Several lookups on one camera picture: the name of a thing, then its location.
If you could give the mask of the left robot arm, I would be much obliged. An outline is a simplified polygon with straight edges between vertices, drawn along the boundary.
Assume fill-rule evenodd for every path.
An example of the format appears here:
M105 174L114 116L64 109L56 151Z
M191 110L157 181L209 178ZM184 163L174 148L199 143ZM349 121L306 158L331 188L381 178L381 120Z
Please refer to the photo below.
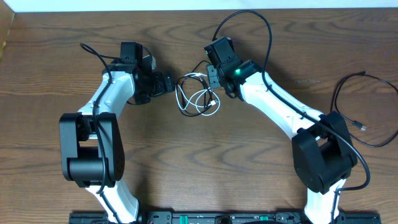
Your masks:
M120 55L104 64L89 102L59 120L62 173L93 194L103 212L73 212L70 223L147 223L147 214L123 179L125 153L118 119L126 104L149 103L174 91L171 76L156 71L147 47L121 42Z

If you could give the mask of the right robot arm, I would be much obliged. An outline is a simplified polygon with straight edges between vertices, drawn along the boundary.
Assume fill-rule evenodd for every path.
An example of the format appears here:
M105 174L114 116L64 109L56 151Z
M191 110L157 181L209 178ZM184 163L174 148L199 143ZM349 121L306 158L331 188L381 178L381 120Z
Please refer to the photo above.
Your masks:
M292 141L294 169L307 188L305 218L310 223L336 222L340 193L358 163L342 116L301 103L251 60L214 60L206 72L212 87L222 87L232 98L262 111Z

